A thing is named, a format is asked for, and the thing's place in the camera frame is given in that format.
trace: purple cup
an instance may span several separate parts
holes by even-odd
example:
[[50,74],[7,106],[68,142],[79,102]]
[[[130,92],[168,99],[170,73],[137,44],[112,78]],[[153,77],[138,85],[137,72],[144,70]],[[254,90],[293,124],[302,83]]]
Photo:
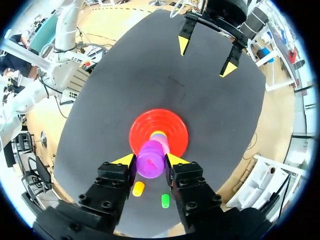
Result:
[[144,143],[136,157],[136,171],[146,179],[154,179],[163,173],[165,167],[162,144],[154,140]]

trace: screw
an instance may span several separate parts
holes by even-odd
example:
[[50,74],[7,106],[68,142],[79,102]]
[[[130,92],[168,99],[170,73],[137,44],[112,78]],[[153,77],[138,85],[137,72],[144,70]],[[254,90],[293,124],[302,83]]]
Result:
[[120,182],[119,182],[118,180],[114,180],[114,181],[112,182],[112,184],[113,184],[113,186],[117,186],[117,185],[120,184]]
[[195,209],[198,205],[194,201],[191,201],[186,206],[188,209]]
[[96,177],[96,178],[95,178],[95,181],[96,181],[97,183],[102,182],[102,177]]
[[74,232],[78,232],[80,230],[80,225],[78,223],[71,223],[69,228]]
[[70,236],[63,236],[61,237],[62,240],[72,240],[72,237]]
[[198,182],[204,182],[206,179],[202,176],[198,177]]
[[87,200],[87,195],[80,194],[78,198],[80,199],[80,201],[85,201],[85,200]]
[[215,202],[221,201],[221,196],[217,194],[212,198],[212,200]]
[[188,184],[188,182],[186,181],[186,180],[181,180],[180,182],[179,182],[179,186],[180,187],[183,187],[183,186],[185,186],[185,185],[187,185]]
[[104,209],[108,209],[108,208],[110,208],[110,206],[111,206],[111,202],[109,202],[109,201],[104,201],[104,202],[101,204],[101,206],[102,206]]

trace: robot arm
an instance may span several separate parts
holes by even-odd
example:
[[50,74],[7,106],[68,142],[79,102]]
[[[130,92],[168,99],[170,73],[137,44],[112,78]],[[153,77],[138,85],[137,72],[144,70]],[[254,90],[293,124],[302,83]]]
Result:
[[49,62],[8,39],[3,39],[1,42],[2,50],[38,66],[41,70],[41,78],[28,85],[2,108],[0,112],[0,151],[21,131],[22,125],[18,115],[28,113],[45,97],[60,94],[65,90],[71,76],[83,62],[77,57],[79,53],[76,53],[75,37],[77,19],[84,0],[54,0],[52,2],[56,9],[62,8],[56,25],[54,62]]
[[[59,201],[48,207],[33,224],[43,239],[117,239],[113,235],[136,176],[136,156],[131,153],[98,168],[98,177],[79,206]],[[170,153],[165,155],[165,177],[187,235],[176,239],[261,239],[272,224],[266,219],[270,207],[239,211],[221,209],[221,196],[203,177],[201,166]]]

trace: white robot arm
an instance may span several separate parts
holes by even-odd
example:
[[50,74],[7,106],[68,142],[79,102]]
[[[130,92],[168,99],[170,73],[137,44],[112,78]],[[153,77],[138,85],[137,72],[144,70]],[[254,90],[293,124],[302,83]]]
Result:
[[84,0],[54,0],[55,9],[62,8],[56,24],[54,62],[49,62],[21,46],[3,39],[1,49],[20,59],[38,66],[40,78],[28,85],[14,99],[4,105],[0,112],[0,151],[15,138],[22,129],[19,115],[28,113],[48,95],[58,94],[67,88],[85,56],[77,57],[77,19]]

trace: yellow cup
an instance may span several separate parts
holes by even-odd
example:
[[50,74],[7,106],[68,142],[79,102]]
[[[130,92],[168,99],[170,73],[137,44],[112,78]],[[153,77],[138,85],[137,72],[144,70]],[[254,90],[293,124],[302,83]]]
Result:
[[137,181],[134,184],[133,190],[132,190],[132,194],[135,197],[140,197],[142,195],[142,193],[144,192],[145,189],[145,184],[141,181]]

